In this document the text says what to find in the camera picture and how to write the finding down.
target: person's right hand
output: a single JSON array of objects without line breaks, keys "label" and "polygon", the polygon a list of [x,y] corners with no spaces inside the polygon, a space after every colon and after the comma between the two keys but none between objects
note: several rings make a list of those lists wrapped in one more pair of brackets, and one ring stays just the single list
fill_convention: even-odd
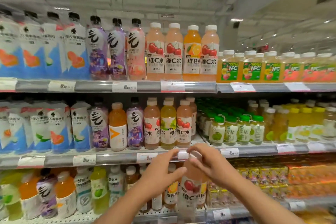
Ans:
[{"label": "person's right hand", "polygon": [[206,143],[197,143],[187,149],[188,153],[191,151],[198,151],[203,155],[202,162],[197,158],[191,158],[191,163],[202,170],[212,182],[222,188],[231,190],[239,180],[243,179],[240,173],[216,148],[208,146]]}]

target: purple bottle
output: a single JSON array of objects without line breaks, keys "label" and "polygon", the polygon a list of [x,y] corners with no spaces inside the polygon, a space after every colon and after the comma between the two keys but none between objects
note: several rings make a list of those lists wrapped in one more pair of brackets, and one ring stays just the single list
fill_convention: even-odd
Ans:
[{"label": "purple bottle", "polygon": [[89,55],[89,71],[93,80],[107,80],[107,33],[103,30],[98,16],[91,16],[91,27],[86,30],[86,48]]},{"label": "purple bottle", "polygon": [[111,53],[110,73],[113,80],[127,80],[125,32],[121,27],[121,19],[113,18],[113,29],[108,35],[108,46]]},{"label": "purple bottle", "polygon": [[109,113],[103,106],[103,98],[96,98],[90,111],[90,121],[93,133],[93,147],[96,150],[106,150],[109,147]]},{"label": "purple bottle", "polygon": [[127,109],[128,137],[130,150],[140,150],[144,144],[144,111],[138,97],[131,97],[131,107]]},{"label": "purple bottle", "polygon": [[41,178],[37,182],[36,189],[42,202],[41,215],[48,219],[57,215],[57,202],[54,186],[57,177],[50,173],[51,168],[42,168]]}]

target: price label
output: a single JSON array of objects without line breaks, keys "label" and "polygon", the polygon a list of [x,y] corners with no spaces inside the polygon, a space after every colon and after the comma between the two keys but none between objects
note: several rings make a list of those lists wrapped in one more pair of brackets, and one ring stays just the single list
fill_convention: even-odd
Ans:
[{"label": "price label", "polygon": [[292,92],[310,91],[303,82],[284,82],[285,86]]},{"label": "price label", "polygon": [[94,166],[96,164],[96,154],[91,155],[76,155],[73,157],[72,165],[74,167],[80,166]]},{"label": "price label", "polygon": [[157,219],[157,224],[174,224],[177,223],[177,215],[169,217],[159,217]]},{"label": "price label", "polygon": [[291,211],[303,211],[306,209],[304,201],[289,202],[289,208]]},{"label": "price label", "polygon": [[112,82],[112,92],[136,93],[137,82]]},{"label": "price label", "polygon": [[75,92],[76,82],[74,81],[50,81],[48,91]]},{"label": "price label", "polygon": [[323,143],[310,142],[307,144],[309,153],[326,152],[326,146]]},{"label": "price label", "polygon": [[239,157],[239,149],[238,148],[221,148],[220,153],[225,158],[237,158],[237,157]]},{"label": "price label", "polygon": [[15,92],[16,78],[0,78],[0,92]]},{"label": "price label", "polygon": [[161,92],[185,92],[183,81],[161,81]]},{"label": "price label", "polygon": [[252,84],[243,82],[230,82],[230,85],[234,92],[255,92]]},{"label": "price label", "polygon": [[43,168],[45,156],[22,156],[17,163],[17,168]]},{"label": "price label", "polygon": [[278,154],[296,154],[296,149],[291,143],[277,144],[276,149]]},{"label": "price label", "polygon": [[150,163],[152,158],[155,158],[158,155],[157,152],[146,152],[146,153],[137,153],[136,162],[137,163]]},{"label": "price label", "polygon": [[231,212],[229,208],[214,210],[213,218],[215,220],[230,220],[232,219]]}]

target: green label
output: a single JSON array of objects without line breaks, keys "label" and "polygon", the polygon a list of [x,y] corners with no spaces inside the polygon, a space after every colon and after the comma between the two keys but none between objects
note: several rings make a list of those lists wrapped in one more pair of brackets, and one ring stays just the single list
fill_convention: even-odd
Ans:
[{"label": "green label", "polygon": [[243,81],[260,80],[261,62],[246,62],[243,67]]},{"label": "green label", "polygon": [[266,63],[264,80],[279,81],[280,63]]},{"label": "green label", "polygon": [[222,81],[235,81],[238,76],[238,62],[223,62]]}]

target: beverage bottle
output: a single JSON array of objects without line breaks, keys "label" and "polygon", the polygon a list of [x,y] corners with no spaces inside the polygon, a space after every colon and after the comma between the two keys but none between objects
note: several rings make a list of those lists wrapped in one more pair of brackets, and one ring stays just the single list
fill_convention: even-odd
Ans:
[{"label": "beverage bottle", "polygon": [[77,210],[87,213],[92,210],[91,172],[87,167],[77,167],[77,175],[73,182],[77,193]]},{"label": "beverage bottle", "polygon": [[124,195],[125,174],[120,170],[120,165],[113,165],[108,174],[108,189],[110,191],[110,203],[113,205],[119,197]]},{"label": "beverage bottle", "polygon": [[274,108],[268,108],[266,112],[264,112],[264,125],[265,125],[265,137],[264,142],[271,142],[273,141],[274,135],[273,135],[273,123],[274,123],[274,114],[275,109]]},{"label": "beverage bottle", "polygon": [[57,175],[57,184],[55,185],[58,217],[61,219],[73,215],[76,210],[76,187],[73,178],[68,171]]},{"label": "beverage bottle", "polygon": [[320,65],[316,62],[315,52],[306,52],[301,54],[303,64],[303,82],[317,82],[320,74]]},{"label": "beverage bottle", "polygon": [[143,116],[145,119],[145,148],[154,150],[160,145],[160,109],[156,100],[147,100]]},{"label": "beverage bottle", "polygon": [[86,48],[89,55],[89,71],[93,80],[107,80],[107,33],[102,28],[100,18],[91,16],[91,26],[86,30]]},{"label": "beverage bottle", "polygon": [[36,190],[38,180],[33,171],[24,174],[21,179],[19,192],[23,217],[26,220],[31,220],[41,214],[41,199]]},{"label": "beverage bottle", "polygon": [[294,58],[294,52],[285,52],[282,54],[280,69],[280,82],[298,82],[303,73],[303,65]]},{"label": "beverage bottle", "polygon": [[313,124],[311,126],[309,140],[321,141],[321,136],[323,133],[323,120],[324,120],[325,108],[314,107],[313,108]]},{"label": "beverage bottle", "polygon": [[202,182],[205,180],[203,172],[191,164],[191,158],[202,161],[203,156],[197,151],[191,151],[189,158],[183,164],[187,168],[187,172],[181,178],[177,198],[178,218],[183,219],[185,223],[195,222],[198,194],[201,191]]},{"label": "beverage bottle", "polygon": [[264,82],[279,82],[281,63],[277,58],[277,52],[265,52],[261,66],[261,79]]},{"label": "beverage bottle", "polygon": [[[144,171],[146,170],[147,166],[142,166],[140,167],[139,169],[139,172],[140,172],[140,177],[141,178],[141,175],[144,173]],[[152,200],[149,200],[147,201],[147,203],[145,203],[141,208],[140,208],[140,212],[141,213],[148,213],[149,210],[151,209],[152,207]]]},{"label": "beverage bottle", "polygon": [[265,125],[263,116],[252,116],[250,142],[253,144],[261,144],[264,140],[264,132]]},{"label": "beverage bottle", "polygon": [[121,19],[113,18],[113,28],[107,37],[111,53],[110,74],[112,80],[127,80],[127,37],[121,27]]},{"label": "beverage bottle", "polygon": [[191,124],[193,112],[188,100],[180,100],[180,106],[176,111],[176,145],[180,148],[188,148],[191,142]]},{"label": "beverage bottle", "polygon": [[128,76],[130,80],[146,78],[145,33],[141,29],[141,20],[132,19],[132,27],[128,33]]},{"label": "beverage bottle", "polygon": [[330,59],[332,53],[320,53],[316,62],[320,65],[318,82],[332,82],[335,78],[335,63]]},{"label": "beverage bottle", "polygon": [[183,61],[183,36],[180,24],[170,23],[165,39],[165,79],[181,80]]},{"label": "beverage bottle", "polygon": [[207,25],[205,34],[202,37],[201,51],[201,67],[199,71],[200,81],[216,81],[218,51],[219,51],[219,36],[216,33],[216,25]]},{"label": "beverage bottle", "polygon": [[[176,165],[174,163],[169,163],[168,173],[173,173],[176,170]],[[179,182],[173,182],[164,192],[164,206],[168,209],[174,209],[177,203],[177,188],[179,187]]]},{"label": "beverage bottle", "polygon": [[112,104],[108,120],[111,150],[121,151],[127,147],[127,115],[123,110],[123,103]]},{"label": "beverage bottle", "polygon": [[250,141],[250,132],[252,129],[250,124],[250,116],[241,115],[237,124],[238,124],[237,142],[239,144],[247,145]]},{"label": "beverage bottle", "polygon": [[174,101],[165,99],[161,109],[160,146],[170,150],[176,145],[176,110]]},{"label": "beverage bottle", "polygon": [[103,214],[109,208],[110,193],[107,189],[106,170],[94,167],[90,176],[93,212]]},{"label": "beverage bottle", "polygon": [[296,140],[307,143],[313,124],[312,108],[304,107],[299,113],[300,126],[296,130]]},{"label": "beverage bottle", "polygon": [[107,108],[103,106],[103,98],[97,97],[90,112],[93,147],[97,151],[106,150],[109,147],[108,117]]},{"label": "beverage bottle", "polygon": [[288,114],[288,131],[287,131],[287,141],[295,142],[296,130],[299,127],[299,109],[291,108]]},{"label": "beverage bottle", "polygon": [[201,36],[198,33],[198,26],[188,26],[187,35],[183,40],[184,63],[183,80],[199,81],[200,73],[200,54],[201,54]]},{"label": "beverage bottle", "polygon": [[323,120],[322,139],[335,140],[336,139],[336,108],[327,107]]},{"label": "beverage bottle", "polygon": [[47,17],[47,21],[42,24],[47,77],[50,79],[65,78],[68,69],[64,27],[57,13],[47,12]]},{"label": "beverage bottle", "polygon": [[89,60],[86,51],[86,28],[80,24],[79,14],[69,13],[69,24],[65,27],[65,52],[70,79],[90,79]]},{"label": "beverage bottle", "polygon": [[24,11],[24,21],[19,22],[20,46],[23,52],[24,77],[26,79],[46,78],[44,38],[37,14]]},{"label": "beverage bottle", "polygon": [[190,102],[190,108],[192,111],[192,117],[191,117],[191,140],[194,140],[196,136],[196,120],[197,120],[197,105],[195,104],[195,98],[194,97],[187,97],[187,101]]},{"label": "beverage bottle", "polygon": [[131,97],[131,107],[127,109],[128,136],[130,150],[140,150],[144,145],[144,112],[138,97]]},{"label": "beverage bottle", "polygon": [[223,57],[218,60],[216,82],[237,82],[241,58],[234,53],[234,50],[223,51]]},{"label": "beverage bottle", "polygon": [[161,32],[161,23],[150,23],[146,35],[147,80],[160,81],[165,72],[165,37]]},{"label": "beverage bottle", "polygon": [[57,215],[57,201],[54,186],[57,177],[50,173],[50,168],[41,169],[41,177],[37,182],[36,189],[42,203],[41,215],[44,219],[49,219]]},{"label": "beverage bottle", "polygon": [[225,136],[224,118],[215,116],[210,125],[209,142],[214,146],[222,146]]}]

